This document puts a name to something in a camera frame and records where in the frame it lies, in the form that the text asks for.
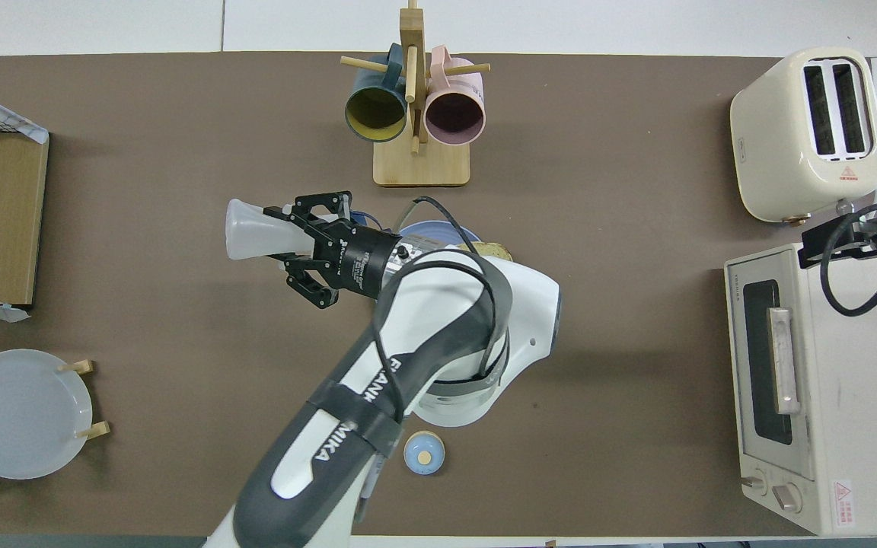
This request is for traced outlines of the brown table mat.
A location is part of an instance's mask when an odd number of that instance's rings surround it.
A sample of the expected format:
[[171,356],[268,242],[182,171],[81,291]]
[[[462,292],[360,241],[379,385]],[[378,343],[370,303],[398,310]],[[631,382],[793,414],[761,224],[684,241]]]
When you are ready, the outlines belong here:
[[[429,194],[556,279],[556,348],[449,461],[390,459],[356,533],[791,537],[741,493],[726,260],[796,242],[735,187],[729,104],[769,58],[490,56],[467,185]],[[0,103],[51,132],[36,299],[0,351],[93,358],[112,432],[56,474],[0,480],[0,534],[210,534],[368,326],[271,259],[232,261],[229,200],[350,190],[390,225],[422,190],[372,180],[339,53],[0,58]]]

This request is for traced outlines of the white toaster oven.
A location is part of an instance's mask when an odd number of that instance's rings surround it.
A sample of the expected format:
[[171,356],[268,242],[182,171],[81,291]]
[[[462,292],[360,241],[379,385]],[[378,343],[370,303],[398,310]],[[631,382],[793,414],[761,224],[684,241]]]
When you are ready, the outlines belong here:
[[877,537],[877,306],[835,311],[798,252],[723,268],[742,495],[819,537]]

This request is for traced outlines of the dark teal mug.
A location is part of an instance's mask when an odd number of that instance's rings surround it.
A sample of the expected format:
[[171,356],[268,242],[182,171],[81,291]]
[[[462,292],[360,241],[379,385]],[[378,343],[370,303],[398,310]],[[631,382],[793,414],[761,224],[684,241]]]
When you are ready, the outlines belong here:
[[356,70],[344,117],[359,138],[387,142],[400,135],[407,121],[403,46],[393,43],[387,53],[372,56],[369,60],[385,65],[386,70]]

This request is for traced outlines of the wooden mug tree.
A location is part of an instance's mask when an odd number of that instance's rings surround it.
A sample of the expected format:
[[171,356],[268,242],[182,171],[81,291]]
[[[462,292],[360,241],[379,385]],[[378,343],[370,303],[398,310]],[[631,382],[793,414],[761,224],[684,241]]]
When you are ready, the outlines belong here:
[[[403,47],[404,55],[404,70],[401,74],[407,80],[405,87],[407,121],[404,130],[396,138],[387,142],[371,142],[373,144],[372,178],[380,186],[453,187],[464,185],[470,180],[470,143],[443,145],[429,136],[425,128],[424,107],[427,100],[432,48],[427,48],[424,30],[423,10],[418,6],[417,0],[407,0],[405,7],[400,10],[400,41],[398,42]],[[341,65],[350,66],[355,70],[371,69],[376,72],[386,70],[385,65],[370,62],[369,59],[342,56],[340,62]],[[449,72],[480,73],[482,76],[490,72],[491,67],[487,63],[477,65],[473,62],[473,64],[473,67],[453,68]]]

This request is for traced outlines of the blue round plate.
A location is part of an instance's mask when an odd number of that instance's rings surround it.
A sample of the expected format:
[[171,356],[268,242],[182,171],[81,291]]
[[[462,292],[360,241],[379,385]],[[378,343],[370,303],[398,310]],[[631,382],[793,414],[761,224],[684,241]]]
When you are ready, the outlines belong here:
[[400,240],[394,246],[392,254],[399,257],[415,256],[445,247],[460,247],[470,250],[466,241],[480,242],[475,233],[466,228],[457,229],[449,221],[419,221],[401,228]]

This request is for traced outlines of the small blue round lid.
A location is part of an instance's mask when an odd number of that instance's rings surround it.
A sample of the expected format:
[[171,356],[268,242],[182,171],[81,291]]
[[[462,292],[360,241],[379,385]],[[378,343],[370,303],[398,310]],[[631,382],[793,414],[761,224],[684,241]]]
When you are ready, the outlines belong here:
[[428,476],[435,474],[445,464],[445,444],[438,434],[421,430],[408,437],[403,446],[403,460],[414,474]]

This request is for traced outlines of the translucent seasoning bottle blue cap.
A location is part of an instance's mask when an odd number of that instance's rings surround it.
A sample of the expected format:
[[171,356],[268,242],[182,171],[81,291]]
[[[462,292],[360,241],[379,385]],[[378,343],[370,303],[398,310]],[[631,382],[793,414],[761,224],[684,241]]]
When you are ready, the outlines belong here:
[[[287,212],[289,204],[284,205]],[[254,259],[276,254],[310,252],[314,259],[314,237],[317,229],[289,228],[263,219],[264,207],[233,199],[225,218],[225,245],[230,260]]]

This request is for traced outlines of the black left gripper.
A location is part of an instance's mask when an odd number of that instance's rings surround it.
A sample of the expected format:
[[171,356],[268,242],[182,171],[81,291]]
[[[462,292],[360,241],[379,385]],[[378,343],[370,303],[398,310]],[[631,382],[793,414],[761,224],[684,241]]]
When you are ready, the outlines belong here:
[[[286,284],[320,309],[337,303],[338,290],[376,298],[384,284],[387,262],[400,236],[354,222],[352,192],[321,192],[297,196],[287,212],[281,207],[263,209],[264,221],[289,228],[317,229],[314,259],[285,254]],[[311,272],[319,271],[328,285]]]

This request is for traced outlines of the cream two-slot toaster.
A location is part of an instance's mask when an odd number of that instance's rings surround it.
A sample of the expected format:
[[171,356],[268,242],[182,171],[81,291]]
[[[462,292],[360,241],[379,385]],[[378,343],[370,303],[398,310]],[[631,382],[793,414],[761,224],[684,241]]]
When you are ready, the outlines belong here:
[[734,96],[729,121],[738,191],[758,221],[804,221],[877,191],[877,97],[856,49],[790,53]]

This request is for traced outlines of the pink mug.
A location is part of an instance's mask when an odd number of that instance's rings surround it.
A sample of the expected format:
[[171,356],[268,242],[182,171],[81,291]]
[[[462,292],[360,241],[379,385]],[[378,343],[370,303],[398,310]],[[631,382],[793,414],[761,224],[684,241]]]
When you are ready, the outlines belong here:
[[469,145],[485,128],[483,76],[449,72],[473,66],[470,60],[453,58],[446,45],[432,49],[424,123],[429,136],[443,145]]

